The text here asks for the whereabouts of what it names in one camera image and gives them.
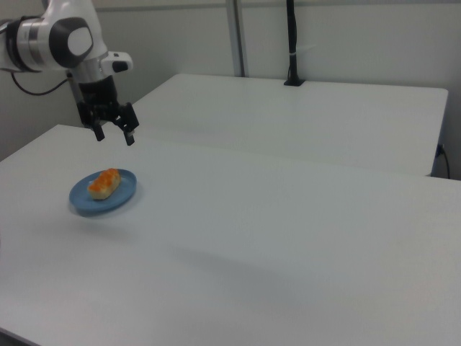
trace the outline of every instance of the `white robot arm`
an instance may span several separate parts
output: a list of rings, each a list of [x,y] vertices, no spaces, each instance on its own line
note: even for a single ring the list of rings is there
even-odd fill
[[[123,130],[128,145],[134,142],[138,120],[130,103],[118,104],[112,78],[132,68],[127,53],[107,50],[91,0],[50,0],[41,17],[0,21],[0,69],[67,71],[81,121],[98,141],[104,138],[99,123],[107,120]]]

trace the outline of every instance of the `black pole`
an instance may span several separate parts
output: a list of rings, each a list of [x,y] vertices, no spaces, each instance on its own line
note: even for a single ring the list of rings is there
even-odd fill
[[[290,49],[290,68],[288,69],[288,79],[284,85],[298,87],[304,83],[304,79],[297,76],[297,61],[296,61],[296,17],[295,17],[295,1],[287,0],[287,21],[288,21],[288,46]]]

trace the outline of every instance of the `food on plate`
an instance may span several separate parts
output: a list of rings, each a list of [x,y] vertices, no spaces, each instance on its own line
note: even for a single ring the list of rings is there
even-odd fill
[[[94,200],[105,200],[117,189],[121,180],[118,169],[109,168],[88,186],[88,192]]]

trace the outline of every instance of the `black cable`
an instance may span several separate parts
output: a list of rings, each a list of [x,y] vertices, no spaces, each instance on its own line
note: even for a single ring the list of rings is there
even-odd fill
[[[57,86],[55,86],[54,88],[46,91],[46,92],[30,92],[26,89],[24,89],[19,83],[18,81],[16,80],[16,77],[14,76],[14,73],[12,72],[12,78],[13,78],[13,82],[16,84],[16,86],[18,88],[21,89],[22,92],[25,92],[26,94],[29,94],[29,95],[32,95],[32,96],[43,96],[43,95],[48,95],[52,92],[54,92],[57,88],[59,88],[61,85],[63,85],[64,83],[67,82],[67,79],[64,79],[61,83],[59,83]]]

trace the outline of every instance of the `blue plate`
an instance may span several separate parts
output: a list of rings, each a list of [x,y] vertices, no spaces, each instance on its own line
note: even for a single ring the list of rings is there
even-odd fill
[[[101,172],[93,173],[83,178],[72,187],[69,200],[78,211],[98,213],[111,210],[121,206],[135,193],[137,182],[136,176],[130,171],[119,169],[118,172],[120,173],[122,181],[118,188],[105,200],[93,200],[87,187]]]

